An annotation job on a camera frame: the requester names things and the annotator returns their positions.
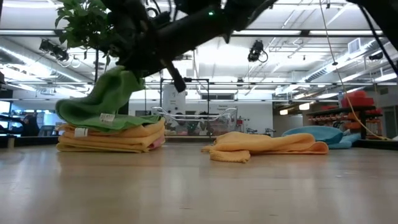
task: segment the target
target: towel label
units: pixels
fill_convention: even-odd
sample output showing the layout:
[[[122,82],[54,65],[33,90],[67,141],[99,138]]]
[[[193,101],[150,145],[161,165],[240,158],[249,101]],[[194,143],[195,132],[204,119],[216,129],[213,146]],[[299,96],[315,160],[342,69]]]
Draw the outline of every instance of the towel label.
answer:
[[[86,137],[88,135],[87,128],[75,128],[75,138]]]
[[[114,114],[101,113],[99,120],[104,123],[111,123],[114,120]]]

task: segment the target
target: green towel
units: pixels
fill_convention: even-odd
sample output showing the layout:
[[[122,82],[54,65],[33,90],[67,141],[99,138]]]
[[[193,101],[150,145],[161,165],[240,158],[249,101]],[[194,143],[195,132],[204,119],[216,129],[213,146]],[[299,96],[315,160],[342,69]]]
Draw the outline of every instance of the green towel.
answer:
[[[124,71],[123,66],[117,66],[98,79],[88,96],[59,100],[55,110],[69,124],[106,133],[156,123],[159,116],[116,114],[129,101],[132,92],[142,89],[142,79],[136,78],[132,72]],[[104,122],[100,120],[101,114],[114,114],[115,117],[112,122]]]

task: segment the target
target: table surface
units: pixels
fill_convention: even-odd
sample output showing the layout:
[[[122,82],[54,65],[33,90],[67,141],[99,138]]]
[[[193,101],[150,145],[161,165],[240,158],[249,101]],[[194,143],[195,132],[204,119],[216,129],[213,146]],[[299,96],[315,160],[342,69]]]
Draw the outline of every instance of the table surface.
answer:
[[[253,156],[201,146],[144,154],[0,152],[0,223],[396,223],[398,152]]]

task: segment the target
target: crumpled yellow towel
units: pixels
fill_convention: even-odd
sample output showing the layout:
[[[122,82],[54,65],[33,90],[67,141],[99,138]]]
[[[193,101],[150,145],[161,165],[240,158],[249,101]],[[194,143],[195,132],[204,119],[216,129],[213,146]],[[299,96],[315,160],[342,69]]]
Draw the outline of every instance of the crumpled yellow towel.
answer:
[[[86,136],[75,138],[71,131],[65,131],[58,138],[56,148],[59,151],[119,151],[119,152],[147,152],[152,143],[164,138],[164,126],[159,131],[141,138],[121,138],[114,136]]]
[[[129,128],[125,129],[123,131],[118,131],[115,133],[102,133],[99,131],[95,130],[88,130],[88,135],[89,136],[112,136],[112,137],[117,137],[117,138],[141,138],[141,137],[147,137],[150,136],[151,134],[157,133],[158,131],[162,130],[164,128],[164,123],[165,119],[162,118],[159,120],[159,122],[155,124],[148,124],[148,125],[140,125],[136,126],[134,128]],[[59,127],[59,130],[64,130],[70,133],[75,132],[74,126],[70,124],[64,124]]]
[[[315,142],[311,134],[272,138],[231,132],[218,136],[214,145],[205,146],[202,151],[209,152],[214,161],[245,163],[254,154],[327,154],[329,148],[324,142]]]

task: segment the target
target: pink towel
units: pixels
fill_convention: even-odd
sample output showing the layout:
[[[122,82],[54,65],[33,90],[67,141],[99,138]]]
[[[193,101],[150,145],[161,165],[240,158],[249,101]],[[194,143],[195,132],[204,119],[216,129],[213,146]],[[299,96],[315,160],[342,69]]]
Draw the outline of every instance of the pink towel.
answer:
[[[156,149],[157,147],[160,147],[163,145],[165,141],[164,136],[161,136],[160,138],[156,139],[151,145],[149,145],[149,149]]]

